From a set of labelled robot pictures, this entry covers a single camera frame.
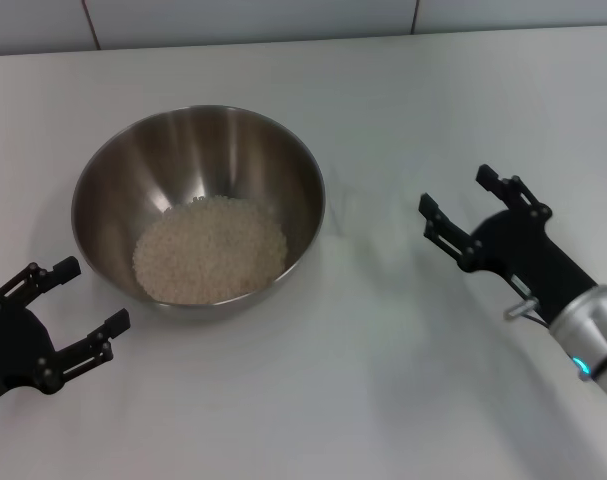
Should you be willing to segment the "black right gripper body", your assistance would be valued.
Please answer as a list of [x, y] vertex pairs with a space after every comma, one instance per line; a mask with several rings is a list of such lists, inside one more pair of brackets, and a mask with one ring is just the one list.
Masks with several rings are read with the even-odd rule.
[[472, 233], [481, 243], [472, 270], [494, 273], [521, 298], [535, 298], [539, 316], [552, 324], [596, 282], [548, 238], [546, 221], [529, 212], [500, 212], [486, 219]]

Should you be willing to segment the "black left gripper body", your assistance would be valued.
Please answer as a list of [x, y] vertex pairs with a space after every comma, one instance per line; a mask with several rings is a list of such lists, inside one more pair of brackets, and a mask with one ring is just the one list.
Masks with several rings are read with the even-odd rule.
[[0, 397], [21, 387], [46, 395], [61, 389], [48, 330], [28, 309], [37, 297], [36, 293], [0, 294]]

